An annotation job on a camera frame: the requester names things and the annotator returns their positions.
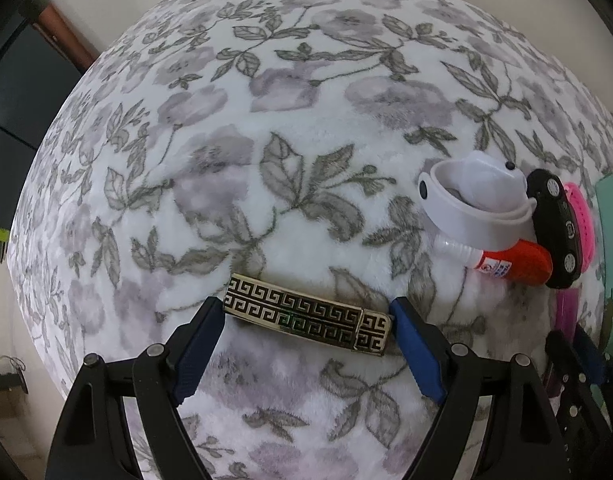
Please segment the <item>purple lighter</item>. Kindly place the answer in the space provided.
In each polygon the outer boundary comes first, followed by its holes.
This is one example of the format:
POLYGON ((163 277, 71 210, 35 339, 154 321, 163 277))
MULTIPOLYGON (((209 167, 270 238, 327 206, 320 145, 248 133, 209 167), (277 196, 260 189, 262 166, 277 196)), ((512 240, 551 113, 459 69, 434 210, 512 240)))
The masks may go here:
POLYGON ((553 329, 560 330, 568 342, 574 339, 578 315, 579 289, 559 289, 556 293, 556 315, 553 329))

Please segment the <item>black toy car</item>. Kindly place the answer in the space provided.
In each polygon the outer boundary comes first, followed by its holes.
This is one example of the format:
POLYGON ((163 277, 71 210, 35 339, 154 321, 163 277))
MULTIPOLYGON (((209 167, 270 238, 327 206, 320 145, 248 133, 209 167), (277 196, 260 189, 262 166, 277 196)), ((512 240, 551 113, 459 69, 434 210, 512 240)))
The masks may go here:
POLYGON ((535 169, 527 176, 527 196, 536 200, 532 217, 536 240, 553 262, 546 286, 570 288, 582 273, 582 245, 564 186, 552 172, 535 169))

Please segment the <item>red white glue bottle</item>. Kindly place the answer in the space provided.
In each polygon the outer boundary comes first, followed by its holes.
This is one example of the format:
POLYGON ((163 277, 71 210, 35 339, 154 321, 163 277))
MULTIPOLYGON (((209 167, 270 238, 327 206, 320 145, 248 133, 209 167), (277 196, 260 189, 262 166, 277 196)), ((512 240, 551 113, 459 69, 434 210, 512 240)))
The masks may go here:
POLYGON ((512 247, 492 252, 477 249, 437 234, 433 249, 442 257, 454 260, 465 268, 490 278, 505 280, 529 286, 541 286, 553 274, 553 259, 544 247, 528 240, 518 240, 512 247))

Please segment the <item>pink smart watch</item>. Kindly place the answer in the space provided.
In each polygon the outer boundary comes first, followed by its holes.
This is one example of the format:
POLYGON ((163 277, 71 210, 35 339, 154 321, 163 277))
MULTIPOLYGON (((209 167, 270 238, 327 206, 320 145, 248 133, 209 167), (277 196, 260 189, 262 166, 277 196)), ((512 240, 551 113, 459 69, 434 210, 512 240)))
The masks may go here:
POLYGON ((563 187, 579 230, 582 249, 581 272, 584 273, 591 266, 596 252, 595 228, 591 208, 588 207, 581 189, 576 184, 565 182, 563 187))

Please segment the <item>floral fleece blanket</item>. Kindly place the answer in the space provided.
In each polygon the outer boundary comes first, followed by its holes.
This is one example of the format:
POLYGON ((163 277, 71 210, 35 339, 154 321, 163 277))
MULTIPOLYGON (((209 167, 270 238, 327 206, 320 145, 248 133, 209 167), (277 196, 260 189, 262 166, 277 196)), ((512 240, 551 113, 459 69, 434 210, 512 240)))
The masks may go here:
POLYGON ((463 0, 162 0, 33 159, 9 246, 18 305, 64 400, 85 356, 164 344, 234 274, 385 313, 372 356, 223 307, 177 412, 209 479, 407 479, 439 407, 395 341, 396 298, 481 358, 525 354, 560 404, 545 351, 559 289, 433 249, 418 178, 473 151, 581 189, 596 252, 570 287, 576 327, 607 353, 595 186, 613 174, 613 113, 556 58, 463 0))

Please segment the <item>dark cabinet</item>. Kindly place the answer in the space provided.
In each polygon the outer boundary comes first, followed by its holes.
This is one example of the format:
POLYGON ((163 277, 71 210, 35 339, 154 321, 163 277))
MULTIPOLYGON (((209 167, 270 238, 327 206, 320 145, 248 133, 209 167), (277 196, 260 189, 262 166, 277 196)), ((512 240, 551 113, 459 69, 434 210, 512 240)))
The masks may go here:
POLYGON ((0 228, 11 228, 35 154, 94 61, 52 4, 17 11, 0 29, 0 228))

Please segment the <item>gold patterned lighter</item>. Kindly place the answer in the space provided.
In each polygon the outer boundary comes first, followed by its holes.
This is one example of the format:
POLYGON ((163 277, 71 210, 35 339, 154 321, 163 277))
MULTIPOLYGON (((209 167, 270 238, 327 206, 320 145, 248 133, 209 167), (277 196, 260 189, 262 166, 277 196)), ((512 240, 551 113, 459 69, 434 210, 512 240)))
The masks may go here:
POLYGON ((383 356, 389 315, 234 274, 223 301, 226 313, 275 332, 349 351, 383 356))

